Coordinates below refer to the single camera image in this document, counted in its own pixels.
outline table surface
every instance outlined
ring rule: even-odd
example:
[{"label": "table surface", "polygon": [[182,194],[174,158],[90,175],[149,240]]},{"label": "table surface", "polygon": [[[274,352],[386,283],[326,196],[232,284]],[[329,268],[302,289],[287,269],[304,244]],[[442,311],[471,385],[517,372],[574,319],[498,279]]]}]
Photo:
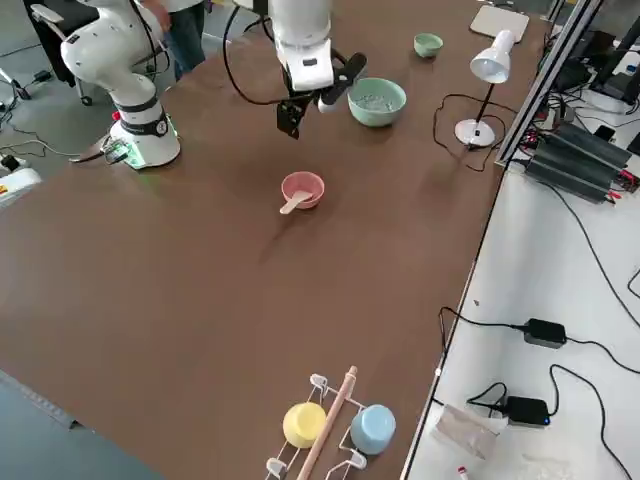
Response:
[{"label": "table surface", "polygon": [[[583,98],[589,104],[575,101],[572,105],[611,111],[629,108],[588,90]],[[621,148],[640,131],[640,113],[625,116],[585,109],[581,114],[601,119],[584,119],[592,132],[602,120],[614,125],[638,120],[616,130],[615,143]],[[576,221],[553,192],[518,173],[519,169],[513,165],[501,185],[462,314],[485,323],[523,324],[532,317],[559,322],[572,338],[599,341],[619,361],[640,369],[636,341],[640,332],[607,287]],[[640,158],[633,156],[628,169],[640,175]],[[615,208],[567,193],[563,196],[583,221],[617,292],[640,318],[640,304],[626,290],[640,268],[640,196],[625,194]],[[631,475],[637,476],[640,417],[635,399],[640,395],[640,378],[616,366],[598,347],[570,343],[549,350],[524,343],[522,334],[513,330],[460,322],[434,396],[484,416],[485,409],[466,406],[466,399],[503,381],[511,394],[541,398],[553,409],[552,363],[596,385],[606,408],[605,438]],[[544,430],[508,427],[498,439],[494,456],[484,463],[434,439],[430,432],[441,408],[431,404],[409,480],[425,478],[427,472],[430,478],[455,479],[461,464],[467,465],[474,480],[540,478],[526,476],[539,472],[540,465],[567,475],[544,478],[625,478],[600,442],[600,409],[593,391],[564,372],[556,372],[556,378],[561,400],[551,425]],[[499,393],[497,389],[487,401]]]},{"label": "table surface", "polygon": [[[454,160],[431,138],[445,94],[486,92],[468,68],[491,43],[469,31],[478,8],[335,2],[334,45],[365,52],[370,76],[407,92],[392,128],[366,129],[343,104],[309,112],[291,140],[272,108],[237,96],[216,57],[164,96],[182,137],[176,162],[71,165],[0,212],[0,368],[184,480],[263,478],[309,375],[337,386],[353,364],[355,397],[398,421],[366,474],[398,477],[440,356],[435,312],[460,298],[501,174],[464,168],[485,152]],[[435,61],[413,55],[420,31],[444,39]],[[543,31],[530,23],[495,101],[520,105]],[[239,83],[282,95],[273,47],[251,43],[231,49]],[[477,109],[450,100],[439,137],[461,152],[454,123]],[[296,170],[320,174],[327,192],[284,218],[280,183]],[[313,478],[335,460],[325,449]]]}]

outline bowl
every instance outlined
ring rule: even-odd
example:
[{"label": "bowl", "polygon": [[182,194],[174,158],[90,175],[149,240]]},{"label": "bowl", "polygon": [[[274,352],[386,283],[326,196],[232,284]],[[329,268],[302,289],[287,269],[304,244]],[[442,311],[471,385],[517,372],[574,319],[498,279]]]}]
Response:
[{"label": "bowl", "polygon": [[294,172],[282,181],[282,195],[288,202],[298,191],[309,192],[313,196],[298,204],[296,208],[306,210],[315,207],[324,195],[324,181],[315,173]]},{"label": "bowl", "polygon": [[413,39],[413,48],[422,58],[435,57],[443,45],[442,39],[433,33],[419,33]]},{"label": "bowl", "polygon": [[299,403],[284,416],[282,430],[289,444],[296,448],[311,448],[326,421],[327,415],[320,405]]},{"label": "bowl", "polygon": [[384,405],[371,405],[360,411],[351,422],[351,441],[366,455],[378,455],[391,443],[396,419]]},{"label": "bowl", "polygon": [[367,127],[391,125],[407,104],[402,87],[384,78],[363,78],[349,91],[349,110]]}]

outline small green cup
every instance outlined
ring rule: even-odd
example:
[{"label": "small green cup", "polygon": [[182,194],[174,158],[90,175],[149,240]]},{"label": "small green cup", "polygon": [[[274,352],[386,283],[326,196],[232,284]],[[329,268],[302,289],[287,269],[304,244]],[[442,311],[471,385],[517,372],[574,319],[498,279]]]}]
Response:
[{"label": "small green cup", "polygon": [[442,39],[433,33],[419,33],[413,39],[413,48],[422,58],[432,58],[444,45]]}]

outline blue cup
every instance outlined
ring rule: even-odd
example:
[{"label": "blue cup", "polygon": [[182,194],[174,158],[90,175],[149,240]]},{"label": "blue cup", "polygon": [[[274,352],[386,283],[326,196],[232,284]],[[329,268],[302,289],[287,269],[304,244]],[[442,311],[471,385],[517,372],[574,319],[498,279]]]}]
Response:
[{"label": "blue cup", "polygon": [[358,413],[351,422],[351,441],[367,455],[382,453],[396,431],[396,419],[387,407],[371,405]]}]

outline jeans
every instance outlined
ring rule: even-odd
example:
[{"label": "jeans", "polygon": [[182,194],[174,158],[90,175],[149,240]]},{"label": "jeans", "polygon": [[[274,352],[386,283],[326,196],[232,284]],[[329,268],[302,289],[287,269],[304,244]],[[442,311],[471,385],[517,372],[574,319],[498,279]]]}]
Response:
[{"label": "jeans", "polygon": [[176,81],[204,62],[204,4],[197,3],[193,7],[170,13],[171,29],[165,33],[164,40],[175,58]]}]

